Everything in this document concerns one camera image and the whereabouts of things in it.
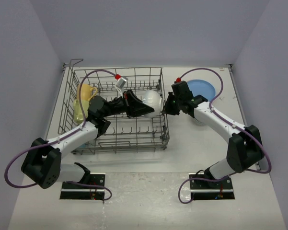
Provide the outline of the white ceramic bowl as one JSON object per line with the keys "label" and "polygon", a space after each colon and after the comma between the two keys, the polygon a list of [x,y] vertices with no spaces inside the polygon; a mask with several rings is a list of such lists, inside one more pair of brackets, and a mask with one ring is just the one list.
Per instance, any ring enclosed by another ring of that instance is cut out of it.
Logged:
{"label": "white ceramic bowl", "polygon": [[193,122],[197,125],[197,126],[205,126],[204,122],[201,122],[199,120],[197,120],[196,118],[193,119]]}
{"label": "white ceramic bowl", "polygon": [[142,102],[154,109],[154,112],[148,113],[144,117],[154,118],[160,115],[163,108],[163,98],[156,91],[146,90]]}

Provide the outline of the blue plastic plate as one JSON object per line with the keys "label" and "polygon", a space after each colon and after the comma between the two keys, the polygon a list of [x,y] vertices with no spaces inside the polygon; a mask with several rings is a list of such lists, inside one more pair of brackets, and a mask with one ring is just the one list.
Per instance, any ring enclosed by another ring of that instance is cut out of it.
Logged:
{"label": "blue plastic plate", "polygon": [[190,80],[187,85],[193,96],[201,95],[208,101],[211,101],[216,96],[214,86],[205,80]]}

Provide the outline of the grey wire dish rack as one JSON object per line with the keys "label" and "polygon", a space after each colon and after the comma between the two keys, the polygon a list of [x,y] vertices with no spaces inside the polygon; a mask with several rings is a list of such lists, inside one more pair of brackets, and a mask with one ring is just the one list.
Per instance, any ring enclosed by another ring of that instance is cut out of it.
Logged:
{"label": "grey wire dish rack", "polygon": [[[73,121],[73,101],[76,99],[77,86],[93,67],[80,67],[82,59],[72,59],[63,64],[65,83],[60,109],[58,134],[75,128]],[[146,90],[156,91],[163,99],[165,89],[161,67],[109,68],[110,72],[128,78],[124,86],[142,99]],[[128,118],[126,114],[107,117],[110,126],[107,132],[96,140],[86,142],[86,147],[75,149],[73,154],[96,154],[99,152],[140,151],[165,149],[169,141],[167,116],[160,114],[154,118],[144,116]]]}

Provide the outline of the yellow ceramic mug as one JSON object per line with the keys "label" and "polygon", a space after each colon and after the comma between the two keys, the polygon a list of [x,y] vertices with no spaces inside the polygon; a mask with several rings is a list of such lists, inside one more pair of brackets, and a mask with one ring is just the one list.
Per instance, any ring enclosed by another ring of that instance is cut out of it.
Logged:
{"label": "yellow ceramic mug", "polygon": [[83,84],[80,88],[80,85],[78,85],[76,99],[81,98],[82,100],[90,101],[93,97],[96,96],[97,92],[98,92],[97,87],[92,87],[88,84]]}

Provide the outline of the yellow-green plastic cup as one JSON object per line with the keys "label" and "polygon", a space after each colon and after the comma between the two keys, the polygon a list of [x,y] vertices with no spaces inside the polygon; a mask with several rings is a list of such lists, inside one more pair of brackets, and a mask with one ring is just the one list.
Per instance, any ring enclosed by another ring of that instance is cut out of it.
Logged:
{"label": "yellow-green plastic cup", "polygon": [[84,115],[80,107],[80,101],[78,99],[73,102],[73,121],[77,124],[81,124],[88,116],[88,108],[90,106],[89,101],[81,100]]}

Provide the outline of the blue plastic cup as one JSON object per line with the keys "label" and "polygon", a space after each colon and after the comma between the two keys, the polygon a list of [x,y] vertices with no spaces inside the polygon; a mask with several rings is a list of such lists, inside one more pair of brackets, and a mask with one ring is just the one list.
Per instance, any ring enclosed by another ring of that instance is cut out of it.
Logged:
{"label": "blue plastic cup", "polygon": [[85,148],[85,147],[86,147],[86,144],[85,144],[85,143],[82,144],[82,145],[80,145],[80,146],[78,146],[79,149],[82,149],[82,148]]}

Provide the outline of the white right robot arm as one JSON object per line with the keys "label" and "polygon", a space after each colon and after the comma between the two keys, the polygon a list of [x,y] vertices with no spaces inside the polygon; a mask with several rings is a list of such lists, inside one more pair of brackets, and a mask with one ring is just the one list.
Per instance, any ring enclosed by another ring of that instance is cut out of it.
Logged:
{"label": "white right robot arm", "polygon": [[174,83],[172,90],[163,113],[179,115],[182,111],[212,128],[228,144],[226,158],[205,171],[207,187],[217,187],[227,176],[248,170],[264,157],[260,133],[255,126],[246,127],[236,123],[220,113],[202,95],[193,96],[185,81]]}

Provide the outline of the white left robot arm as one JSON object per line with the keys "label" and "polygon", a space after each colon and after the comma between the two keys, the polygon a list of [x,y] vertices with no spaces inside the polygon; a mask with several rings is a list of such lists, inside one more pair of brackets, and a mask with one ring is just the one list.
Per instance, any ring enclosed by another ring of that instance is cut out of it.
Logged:
{"label": "white left robot arm", "polygon": [[106,117],[125,113],[129,118],[151,115],[161,111],[159,96],[146,91],[139,99],[132,90],[107,101],[101,96],[90,100],[88,116],[76,128],[51,140],[36,139],[24,159],[21,171],[43,189],[58,181],[62,172],[61,160],[80,145],[103,135],[110,121]]}

